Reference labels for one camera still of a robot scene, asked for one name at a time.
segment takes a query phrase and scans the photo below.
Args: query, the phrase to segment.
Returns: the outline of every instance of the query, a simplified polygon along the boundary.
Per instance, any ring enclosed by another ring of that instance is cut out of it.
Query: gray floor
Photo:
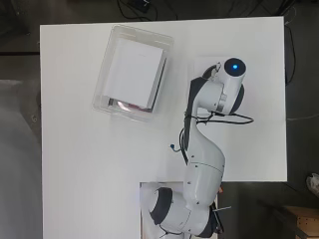
[[[174,15],[162,0],[158,6],[159,20],[173,20]],[[171,6],[181,20],[246,17],[257,0],[237,0],[231,11],[231,0],[171,0]],[[280,1],[264,0],[263,6],[250,16],[268,16]],[[39,26],[43,24],[125,22],[115,0],[18,0],[14,5],[30,34],[17,35],[0,41],[0,52],[39,51]],[[293,82],[286,88],[288,118],[299,118],[319,113],[319,6],[309,1],[295,5],[286,20],[292,29],[297,67]],[[286,68],[292,71],[289,35],[286,35]],[[23,116],[41,141],[41,114],[36,101],[40,90],[40,57],[0,57],[0,79],[19,80],[16,94]],[[220,206],[232,206],[221,218],[225,234],[220,238],[294,238],[262,203],[319,207],[319,199],[308,192],[305,177],[319,173],[319,119],[289,121],[287,123],[288,183],[223,183]]]

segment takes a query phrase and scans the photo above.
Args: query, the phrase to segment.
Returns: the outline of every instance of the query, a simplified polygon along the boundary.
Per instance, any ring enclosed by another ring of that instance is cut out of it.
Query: transparent plastic container
[[[106,86],[114,52],[120,38],[163,49],[162,61],[159,64],[157,72],[157,76],[159,76],[159,86],[157,88],[155,102],[151,109],[141,109],[137,106],[133,106],[125,102],[119,102],[115,99],[104,96],[104,88]],[[103,113],[124,116],[132,120],[151,120],[157,112],[157,102],[159,101],[161,86],[165,79],[169,52],[171,51],[172,45],[172,37],[133,27],[115,25],[112,29],[108,47],[101,65],[99,79],[93,99],[93,108]]]

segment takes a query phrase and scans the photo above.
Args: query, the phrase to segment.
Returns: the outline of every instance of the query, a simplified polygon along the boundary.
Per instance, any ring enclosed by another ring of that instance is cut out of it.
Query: white tabletop
[[[172,36],[171,61],[150,122],[92,109],[114,24],[41,27],[44,238],[140,238],[139,187],[182,181],[178,144],[198,56],[234,56],[247,66],[239,114],[245,126],[201,125],[226,157],[224,181],[285,181],[282,18],[143,22],[125,25]]]

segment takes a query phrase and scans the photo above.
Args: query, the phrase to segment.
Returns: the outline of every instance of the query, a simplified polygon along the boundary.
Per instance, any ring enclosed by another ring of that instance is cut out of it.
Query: robotic arm
[[[219,147],[197,128],[198,108],[223,115],[234,113],[244,95],[242,80],[246,67],[231,58],[207,69],[203,77],[191,81],[184,120],[182,153],[187,162],[183,193],[160,187],[149,200],[155,225],[167,235],[183,238],[183,233],[209,238],[218,218],[211,209],[225,166]]]

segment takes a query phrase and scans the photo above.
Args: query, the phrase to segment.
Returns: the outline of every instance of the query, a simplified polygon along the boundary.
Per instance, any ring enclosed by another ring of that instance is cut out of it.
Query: white box
[[[120,38],[105,86],[105,96],[151,108],[158,87],[162,49]]]

